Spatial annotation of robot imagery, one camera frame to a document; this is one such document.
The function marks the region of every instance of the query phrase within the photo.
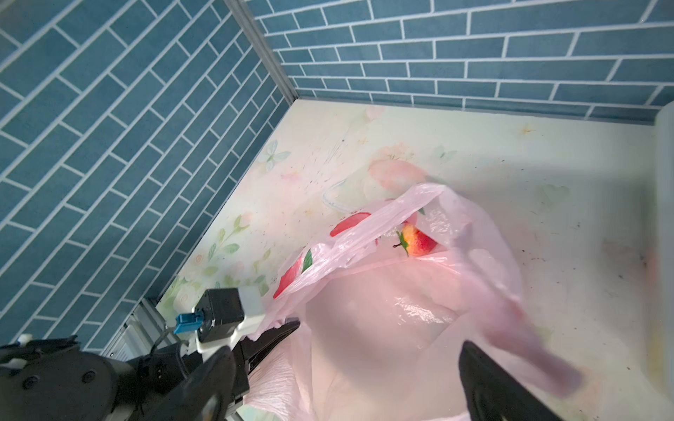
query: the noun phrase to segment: blue tile wall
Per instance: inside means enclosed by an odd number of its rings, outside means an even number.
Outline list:
[[[0,29],[0,344],[76,333],[100,351],[288,104],[223,0],[15,0]]]
[[[639,124],[674,100],[672,3],[247,0],[300,98]]]

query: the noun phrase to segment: blue subway tile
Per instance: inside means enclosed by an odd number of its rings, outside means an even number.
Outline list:
[[[406,77],[405,63],[364,63],[365,75],[369,77]]]
[[[596,106],[590,115],[593,119],[618,120],[624,123],[652,123],[658,110],[644,108],[617,108]]]
[[[152,111],[146,111],[131,130],[122,137],[113,152],[123,160],[130,161],[161,123],[162,121]]]
[[[274,80],[271,77],[267,77],[262,86],[260,86],[255,93],[253,101],[255,101],[258,106],[261,106],[264,103],[264,100],[272,93],[272,90],[274,90],[274,86],[276,86]]]
[[[431,11],[430,0],[371,0],[375,18],[414,15]]]
[[[499,110],[509,112],[522,112],[525,114],[555,114],[581,117],[588,110],[587,105],[566,104],[543,104],[531,102],[514,102],[498,100],[473,100],[466,99],[466,108],[477,110]]]
[[[194,86],[199,78],[213,63],[216,56],[210,48],[203,48],[183,71],[166,88],[161,96],[154,102],[152,108],[160,115],[167,117],[178,106],[183,97]]]
[[[243,134],[241,134],[239,140],[237,140],[237,144],[234,145],[234,148],[232,150],[236,152],[237,155],[242,156],[246,152],[248,145],[250,145],[251,142],[253,141],[254,137],[255,132],[253,132],[251,129],[245,130]]]
[[[311,55],[313,55],[314,61],[339,61],[337,50],[334,47],[312,48]]]
[[[248,127],[248,124],[253,120],[256,113],[257,108],[253,104],[248,104],[248,106],[241,111],[236,121],[232,124],[227,133],[225,133],[222,141],[220,141],[215,150],[213,150],[213,153],[211,154],[211,159],[213,159],[213,161],[222,161],[224,156],[227,155],[227,152],[229,152],[229,149],[236,143],[239,136],[246,130],[246,127]]]
[[[180,193],[180,190],[187,181],[189,181],[189,174],[182,168],[178,169],[178,171],[164,185],[162,191],[157,195],[157,198],[152,202],[150,207],[157,212],[164,212],[171,205],[173,199]]]
[[[180,132],[192,120],[193,114],[185,106],[181,106],[175,114],[166,122],[164,127],[152,138],[152,144],[166,151],[173,144],[173,141],[178,138]]]
[[[381,55],[384,60],[401,59],[432,59],[432,42],[400,42],[397,44],[383,44]]]
[[[79,175],[59,168],[11,220],[37,228],[79,180]]]
[[[103,349],[110,342],[113,336],[117,333],[122,323],[128,318],[129,314],[135,307],[134,304],[128,302],[120,302],[115,312],[110,316],[108,321],[100,328],[94,339],[88,344],[90,349]]]
[[[283,116],[286,114],[286,111],[288,111],[288,108],[290,108],[290,106],[286,101],[279,102],[278,106],[276,107],[276,111],[274,111],[272,116],[269,117],[269,124],[276,128]]]
[[[88,172],[123,131],[124,127],[106,117],[65,160],[65,163],[76,170]]]
[[[294,79],[297,83],[297,86],[300,88],[325,88],[323,81],[319,77],[295,77]]]
[[[285,35],[267,35],[264,38],[267,40],[269,46],[273,49],[288,48],[290,46],[286,40]]]
[[[435,0],[435,11],[510,3],[510,0]]]
[[[130,195],[136,186],[148,175],[150,170],[152,170],[152,167],[159,161],[160,157],[159,152],[150,146],[146,146],[138,158],[133,161],[133,164],[127,167],[124,174],[115,183],[115,190],[122,194]]]
[[[425,105],[440,108],[461,108],[463,101],[461,98],[442,98],[441,96],[420,96],[414,95],[415,105]]]
[[[115,254],[122,257],[130,258],[135,250],[145,240],[145,237],[153,229],[154,225],[159,221],[159,217],[150,211],[147,211],[140,217],[135,226],[128,232],[126,238],[115,250]]]
[[[314,91],[316,98],[329,98],[333,100],[347,101],[370,101],[370,95],[362,92],[341,92],[341,91]]]
[[[207,9],[180,37],[180,43],[194,54],[199,45],[213,32],[220,20],[211,9]]]
[[[91,278],[100,265],[105,261],[108,255],[121,240],[124,231],[108,227],[103,235],[96,241],[89,251],[86,252],[82,260],[75,266],[68,277],[56,290],[54,295],[40,310],[39,315],[48,317],[58,317],[75,299],[80,290]]]
[[[331,25],[371,19],[370,8],[364,0],[326,6],[323,8],[323,12]]]
[[[356,91],[381,91],[386,92],[386,80],[384,79],[349,79],[348,84]]]
[[[9,92],[0,89],[0,119],[12,110],[20,101]]]
[[[649,0],[584,0],[511,7],[472,14],[471,34],[633,24]]]
[[[169,179],[173,170],[178,168],[181,161],[187,156],[192,146],[184,139],[179,139],[175,145],[162,158],[161,162],[152,172],[152,178],[159,183]]]
[[[187,13],[189,13],[191,16],[195,16],[206,4],[206,0],[181,0],[180,3],[185,7],[185,9],[187,9]]]
[[[390,104],[412,104],[412,97],[396,94],[372,94],[372,101]]]
[[[164,217],[150,234],[150,238],[157,241],[164,241],[169,232],[178,222],[183,212],[187,209],[187,203],[184,200],[176,200],[171,207],[166,211]]]
[[[519,98],[529,100],[546,100],[550,97],[553,84],[520,84],[501,83],[500,98]]]
[[[346,79],[340,79],[340,78],[328,78],[325,77],[323,79],[323,82],[326,84],[327,89],[348,89],[348,84],[346,83]]]
[[[74,50],[74,45],[51,29],[0,72],[0,82],[28,95]]]
[[[464,64],[461,62],[441,63],[410,63],[410,77],[430,77],[431,79],[461,78],[464,73]]]
[[[195,172],[199,165],[206,159],[208,154],[211,152],[211,149],[218,143],[218,138],[213,135],[213,133],[206,132],[204,137],[197,143],[197,145],[192,150],[192,153],[187,157],[183,163],[183,168],[186,168],[190,172]]]
[[[307,76],[363,76],[359,64],[307,64],[303,68]]]
[[[183,219],[180,220],[180,223],[184,226],[191,226],[197,220],[197,217],[204,211],[211,196],[213,196],[213,192],[211,192],[211,190],[202,190],[202,192],[199,193],[197,198],[194,199],[192,204],[189,206],[189,209],[187,212],[185,212],[185,215],[183,216]]]
[[[228,106],[218,117],[218,120],[213,123],[213,131],[222,135],[227,130],[230,124],[237,118],[237,112],[231,106]]]
[[[190,182],[185,186],[181,196],[187,200],[194,200],[199,193],[199,190],[206,184],[211,174],[215,171],[215,165],[209,161],[204,162],[202,167],[192,176]]]
[[[310,63],[313,61],[309,50],[305,48],[301,50],[281,51],[280,54],[283,57],[284,63]]]
[[[248,80],[243,85],[241,85],[241,88],[234,98],[232,98],[232,106],[237,110],[243,109],[243,107],[248,103],[248,100],[252,98],[259,85],[259,78],[255,74],[251,75],[251,77],[249,77]]]
[[[217,190],[222,182],[227,178],[231,170],[234,169],[238,161],[239,159],[236,155],[228,154],[224,161],[222,161],[222,164],[218,165],[218,169],[211,176],[210,180],[208,181],[208,185]]]
[[[82,244],[90,244],[123,204],[122,196],[109,191],[70,236],[70,239]]]
[[[583,32],[574,55],[674,53],[674,26],[665,28]]]
[[[388,86],[391,92],[410,92],[411,94],[434,94],[435,85],[430,80],[390,79]]]
[[[161,59],[153,66],[152,70],[161,77],[164,82],[168,82],[175,72],[180,69],[187,60],[187,55],[178,44],[174,44],[167,52],[164,53]]]
[[[225,83],[220,87],[220,89],[213,95],[211,101],[207,103],[204,109],[199,113],[194,122],[190,124],[189,128],[185,132],[185,137],[190,139],[192,143],[196,142],[206,130],[211,125],[211,122],[215,120],[220,111],[224,109],[227,105],[227,102],[234,92],[237,91],[239,83],[234,80],[233,77],[230,77],[225,81]]]
[[[38,181],[61,159],[79,137],[63,128],[56,126],[35,147],[21,159],[21,162],[7,175],[7,178],[21,183],[24,186],[33,187]],[[10,142],[10,155],[16,156],[15,152],[23,150],[19,145]]]
[[[110,156],[105,158],[80,185],[68,203],[82,210],[89,209],[123,169],[124,164],[120,161]]]
[[[300,28],[315,28],[326,25],[321,9],[297,11],[295,12],[295,19],[297,19]]]
[[[58,23],[80,44],[110,19],[127,0],[83,0]]]
[[[476,79],[604,80],[614,60],[481,61],[468,64]]]
[[[654,90],[655,86],[560,84],[553,99],[556,101],[643,105]]]
[[[330,44],[346,44],[353,42],[351,31],[347,27],[316,29],[305,32],[293,32],[286,34],[290,45],[296,46],[315,46]]]
[[[564,56],[571,45],[573,34],[511,36],[508,40],[508,57]]]
[[[174,6],[115,66],[115,76],[130,85],[188,21],[185,12],[178,5]]]
[[[159,251],[157,251],[157,254],[155,254],[155,256],[152,258],[150,265],[154,267],[162,267],[164,263],[169,260],[169,257],[171,257],[171,255],[175,252],[175,249],[178,248],[178,245],[186,233],[186,229],[180,226],[175,226],[164,244],[159,248]]]
[[[29,285],[5,314],[0,317],[0,341],[8,344],[51,292],[51,288]]]
[[[225,51],[220,60],[218,60],[211,71],[208,72],[208,76],[213,80],[213,82],[217,83],[218,85],[221,84],[229,72],[239,62],[241,55],[242,54],[239,52],[237,47],[229,47],[229,50]]]
[[[75,91],[54,79],[3,130],[26,143],[32,143],[76,97]]]
[[[215,215],[216,213],[218,213],[222,205],[224,205],[224,202],[229,197],[230,193],[234,191],[235,186],[236,183],[234,183],[230,179],[226,179],[222,187],[218,190],[215,196],[213,196],[213,199],[211,199],[211,202],[208,204],[208,207],[206,207],[206,211],[211,215]]]
[[[71,0],[23,0],[7,4],[0,12],[0,28],[17,41],[26,42]]]
[[[117,18],[111,29],[124,42],[131,44],[153,20],[152,12],[139,0]]]
[[[58,247],[81,216],[78,212],[63,208],[33,238],[30,244],[0,276],[0,307],[4,308],[14,294],[28,282],[38,268],[36,262],[47,260],[47,257]]]
[[[24,198],[26,191],[9,183],[0,183],[0,218],[7,216],[9,212]]]
[[[398,22],[380,22],[354,25],[353,36],[356,38],[356,42],[401,40],[402,31]]]
[[[612,80],[674,82],[674,59],[623,60]]]
[[[431,16],[430,18],[407,19],[402,21],[405,39],[436,38],[466,34],[466,14]]]
[[[161,91],[163,85],[151,73],[145,76],[133,87],[124,99],[115,107],[113,114],[124,123],[131,124],[147,104]]]
[[[503,38],[437,41],[435,49],[438,59],[501,57]]]
[[[16,157],[24,151],[24,149],[25,148],[23,146],[18,145],[5,136],[0,135],[0,150],[2,150],[2,154],[0,154],[0,171],[5,170],[5,168],[7,168],[16,159]]]
[[[86,317],[86,313],[98,301],[97,297],[89,295],[81,295],[73,304],[73,306],[63,315],[59,324],[49,334],[50,338],[68,337],[75,333],[80,322]]]
[[[103,32],[61,75],[79,89],[86,89],[122,51],[124,46],[112,34]]]
[[[211,37],[210,42],[213,44],[213,47],[221,53],[222,50],[232,42],[234,37],[241,31],[239,24],[234,19],[234,16],[230,16],[225,23],[222,24],[220,29]]]
[[[496,82],[449,82],[439,81],[437,93],[457,96],[494,96]]]
[[[298,65],[283,65],[283,70],[285,70],[286,75],[288,76],[304,76],[302,68]]]
[[[187,97],[185,102],[193,110],[198,110],[204,105],[213,92],[215,92],[215,88],[213,88],[213,85],[204,78],[197,87],[194,88],[194,91]]]
[[[238,80],[244,80],[248,75],[255,69],[259,63],[259,57],[255,50],[251,49],[244,57],[241,59],[241,62],[237,65],[237,68],[234,69],[234,76]]]
[[[110,76],[104,77],[98,85],[80,100],[80,103],[63,119],[70,127],[84,133],[124,92]]]
[[[342,61],[380,60],[376,45],[341,46],[337,51]]]
[[[54,323],[51,320],[33,319],[21,333],[29,333],[33,336],[33,339],[44,339],[47,331],[51,329]]]
[[[660,0],[648,16],[648,22],[668,22],[674,20],[674,7],[669,0]]]
[[[159,191],[159,186],[150,180],[146,180],[119,212],[115,218],[115,223],[126,228],[130,227],[145,210],[157,191]]]
[[[665,86],[650,104],[665,106],[672,101],[674,101],[674,86]]]
[[[297,24],[295,23],[292,13],[264,18],[262,22],[264,23],[265,28],[267,28],[267,31],[272,34],[274,32],[297,29]]]
[[[5,225],[0,229],[0,267],[11,259],[11,256],[26,242],[29,236],[29,231],[13,225]]]

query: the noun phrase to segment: pink plastic bag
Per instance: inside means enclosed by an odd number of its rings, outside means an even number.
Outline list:
[[[253,372],[246,403],[283,421],[468,420],[458,376],[466,339],[525,384],[560,397],[579,387],[580,373],[527,321],[520,271],[484,210],[425,183],[363,211],[371,216],[279,271],[308,266],[266,303],[251,338],[291,315],[302,326]],[[432,254],[392,247],[410,217],[438,242]]]

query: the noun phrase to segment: blue connector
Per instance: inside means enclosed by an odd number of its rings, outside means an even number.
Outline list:
[[[185,313],[175,318],[177,324],[173,333],[176,335],[183,332],[194,332],[199,329],[204,322],[204,314],[200,311],[196,313]]]

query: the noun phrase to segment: screw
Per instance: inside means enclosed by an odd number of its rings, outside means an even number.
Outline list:
[[[40,381],[40,378],[37,377],[37,376],[28,377],[26,380],[24,380],[24,384],[23,384],[24,389],[29,390],[29,389],[33,388],[33,386],[38,384],[39,381]]]
[[[91,383],[96,378],[96,372],[89,370],[82,375],[82,383]]]

